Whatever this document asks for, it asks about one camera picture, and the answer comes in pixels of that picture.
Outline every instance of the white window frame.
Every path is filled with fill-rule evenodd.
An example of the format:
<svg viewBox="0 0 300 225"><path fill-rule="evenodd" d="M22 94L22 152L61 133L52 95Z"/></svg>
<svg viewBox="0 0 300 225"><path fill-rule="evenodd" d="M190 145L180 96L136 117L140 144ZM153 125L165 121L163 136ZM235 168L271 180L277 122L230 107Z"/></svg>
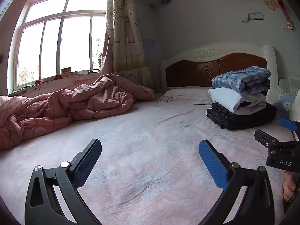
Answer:
<svg viewBox="0 0 300 225"><path fill-rule="evenodd" d="M56 74L59 75L59 74L61 74L60 45L61 45L62 28L63 28L64 20L66 18L72 18L72 17L90 16L91 20L90 20L90 34L89 34L89 56L90 56L89 60L90 60L90 69L93 69L92 20L93 20L93 16L105 16L106 15L106 10L79 10L79 11L67 12L66 10L67 10L67 5L68 5L69 0L66 0L64 10L63 10L62 13L52 14L52 15L42 17L42 18L39 18L39 19L35 19L33 21L25 23L31 6L35 5L37 3L40 3L40 2L44 2L44 1L47 1L47 0L40 0L40 1L37 1L37 2L28 3L28 5L26 6L27 11L26 11L25 17L22 21L22 25L20 26L20 30L19 30L19 34L18 34L18 38L17 38L16 50L15 50L15 57L14 57L14 77L13 77L13 80L14 80L14 86L15 86L14 88L16 90L19 90L19 89L23 88L24 86L32 84L36 81L36 80L34 80L34 81L27 82L27 83L22 84L22 85L18 85L18 83L19 83L19 80L18 80L18 57L19 57L19 49L20 49L21 38L22 38L22 34L23 34L24 29L26 29L30 26L33 26L33 25L37 25L37 24L42 23L42 22L44 22L44 28L43 28L42 37L41 37L41 44L40 44L39 80L43 80L44 82L54 80L54 76L44 78L44 79L42 79L42 77L41 77L42 45L43 45L43 38L44 38L44 31L45 31L46 23L49 20L59 19L59 18L61 19L61 23L60 23L59 31L58 31L57 50L56 50Z"/></svg>

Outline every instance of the blue plaid folded shirt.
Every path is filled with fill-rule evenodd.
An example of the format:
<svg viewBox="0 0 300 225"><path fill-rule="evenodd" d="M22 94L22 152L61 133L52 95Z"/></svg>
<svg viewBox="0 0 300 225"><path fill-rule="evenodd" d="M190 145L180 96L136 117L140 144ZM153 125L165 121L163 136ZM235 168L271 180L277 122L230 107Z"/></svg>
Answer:
<svg viewBox="0 0 300 225"><path fill-rule="evenodd" d="M211 81L213 88L232 88L241 94L250 95L257 92L268 91L271 87L269 69L258 66L248 67L244 70L231 71L214 77Z"/></svg>

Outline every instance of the stack of folded clothes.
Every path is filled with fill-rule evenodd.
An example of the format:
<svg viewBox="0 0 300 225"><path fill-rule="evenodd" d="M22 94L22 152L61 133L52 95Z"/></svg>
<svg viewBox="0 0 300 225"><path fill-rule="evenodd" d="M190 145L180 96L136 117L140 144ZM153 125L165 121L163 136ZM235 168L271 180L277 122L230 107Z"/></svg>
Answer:
<svg viewBox="0 0 300 225"><path fill-rule="evenodd" d="M275 118L276 107L266 103L271 72L261 67L221 74L212 79L213 100L207 117L221 128L241 130L264 125Z"/></svg>

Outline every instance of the brown wooden headboard panel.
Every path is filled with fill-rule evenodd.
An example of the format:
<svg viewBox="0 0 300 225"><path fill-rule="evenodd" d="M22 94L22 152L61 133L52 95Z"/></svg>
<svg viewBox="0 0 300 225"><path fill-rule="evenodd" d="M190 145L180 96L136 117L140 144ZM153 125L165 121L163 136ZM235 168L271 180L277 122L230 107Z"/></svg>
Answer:
<svg viewBox="0 0 300 225"><path fill-rule="evenodd" d="M267 68L267 61L246 53L232 53L219 60L204 63L179 61L166 68L167 87L211 87L215 76L251 66Z"/></svg>

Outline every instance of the silver screw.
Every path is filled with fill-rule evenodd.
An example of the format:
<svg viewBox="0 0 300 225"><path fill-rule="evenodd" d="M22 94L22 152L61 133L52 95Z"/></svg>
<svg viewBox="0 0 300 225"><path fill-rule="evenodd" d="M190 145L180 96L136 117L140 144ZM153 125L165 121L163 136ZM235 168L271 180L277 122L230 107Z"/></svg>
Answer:
<svg viewBox="0 0 300 225"><path fill-rule="evenodd" d="M40 166L40 165L37 165L37 166L35 166L35 168L34 168L34 170L35 171L38 171L38 170L40 170L42 167Z"/></svg>
<svg viewBox="0 0 300 225"><path fill-rule="evenodd" d="M69 166L69 162L62 162L60 164L60 166L63 167L63 168L65 168L65 167Z"/></svg>
<svg viewBox="0 0 300 225"><path fill-rule="evenodd" d="M266 171L266 168L265 168L264 166L260 166L260 167L259 167L259 170L260 170L261 172L265 172L265 171Z"/></svg>
<svg viewBox="0 0 300 225"><path fill-rule="evenodd" d="M239 165L238 163L236 163L236 162L233 162L233 163L231 164L231 166L232 166L233 168L239 168L239 167L240 167L240 165Z"/></svg>

